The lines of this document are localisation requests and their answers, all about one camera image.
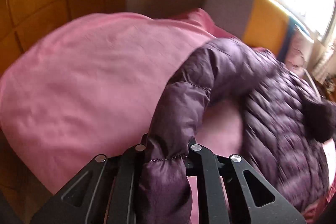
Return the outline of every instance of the wooden floor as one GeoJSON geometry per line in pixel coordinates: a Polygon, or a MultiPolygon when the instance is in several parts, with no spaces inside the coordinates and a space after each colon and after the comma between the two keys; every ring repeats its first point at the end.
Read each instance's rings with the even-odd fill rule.
{"type": "Polygon", "coordinates": [[[11,149],[1,131],[0,190],[25,224],[52,196],[11,149]]]}

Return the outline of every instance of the metal screw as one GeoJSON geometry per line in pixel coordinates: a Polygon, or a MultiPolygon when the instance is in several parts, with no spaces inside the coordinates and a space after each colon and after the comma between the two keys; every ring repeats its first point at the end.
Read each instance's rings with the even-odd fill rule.
{"type": "Polygon", "coordinates": [[[232,155],[231,160],[234,161],[234,162],[240,162],[240,161],[242,161],[242,158],[239,155],[232,155]]]}
{"type": "Polygon", "coordinates": [[[96,162],[104,162],[106,160],[106,157],[104,155],[98,155],[95,158],[96,162]]]}
{"type": "Polygon", "coordinates": [[[200,151],[202,149],[202,146],[200,146],[199,144],[193,144],[191,146],[191,149],[194,151],[200,151]]]}
{"type": "Polygon", "coordinates": [[[135,147],[135,150],[138,151],[138,152],[144,151],[145,149],[146,149],[146,146],[143,145],[143,144],[138,144],[138,145],[135,147]]]}

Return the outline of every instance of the stitching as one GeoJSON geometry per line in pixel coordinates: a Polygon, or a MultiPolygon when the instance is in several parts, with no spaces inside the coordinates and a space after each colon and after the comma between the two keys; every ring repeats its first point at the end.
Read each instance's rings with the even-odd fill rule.
{"type": "Polygon", "coordinates": [[[211,89],[204,88],[204,87],[202,87],[202,86],[195,85],[195,84],[192,84],[192,83],[189,83],[189,82],[186,82],[186,83],[188,83],[188,84],[190,84],[190,85],[193,85],[193,86],[195,86],[195,87],[197,87],[197,88],[200,88],[200,89],[202,89],[202,90],[205,90],[205,91],[211,92],[211,89]]]}
{"type": "Polygon", "coordinates": [[[219,49],[219,48],[217,48],[217,47],[215,47],[214,44],[209,44],[209,45],[210,45],[211,47],[213,47],[215,50],[218,50],[219,52],[224,53],[226,56],[231,57],[230,54],[228,54],[228,53],[225,52],[225,51],[222,51],[221,49],[219,49]]]}
{"type": "Polygon", "coordinates": [[[150,160],[149,162],[157,162],[157,161],[163,161],[163,160],[173,160],[173,159],[177,159],[177,158],[188,158],[188,156],[185,155],[185,154],[179,154],[179,155],[177,155],[175,157],[172,157],[172,158],[169,158],[169,159],[150,160]]]}

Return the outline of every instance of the pink bedsheet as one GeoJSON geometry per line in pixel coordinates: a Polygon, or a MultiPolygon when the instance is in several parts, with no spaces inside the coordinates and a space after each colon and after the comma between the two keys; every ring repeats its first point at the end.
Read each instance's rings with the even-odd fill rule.
{"type": "MultiPolygon", "coordinates": [[[[132,13],[76,19],[5,72],[0,126],[23,162],[56,193],[95,155],[116,156],[139,143],[168,79],[214,35],[231,36],[200,9],[178,19],[132,13]]],[[[226,101],[208,109],[197,140],[228,156],[239,151],[241,129],[238,108],[226,101]]]]}

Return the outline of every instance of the quilted fabric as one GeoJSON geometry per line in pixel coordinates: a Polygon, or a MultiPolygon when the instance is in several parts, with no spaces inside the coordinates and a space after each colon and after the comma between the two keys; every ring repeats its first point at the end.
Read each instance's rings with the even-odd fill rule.
{"type": "Polygon", "coordinates": [[[325,194],[328,173],[321,143],[305,130],[302,100],[306,100],[300,94],[314,98],[310,87],[281,63],[276,75],[248,95],[242,154],[302,212],[325,194]]]}
{"type": "Polygon", "coordinates": [[[244,103],[242,154],[299,211],[328,189],[322,144],[306,134],[302,102],[313,91],[270,51],[236,39],[195,50],[169,80],[150,126],[139,182],[139,223],[189,222],[184,158],[204,109],[232,96],[244,103]]]}

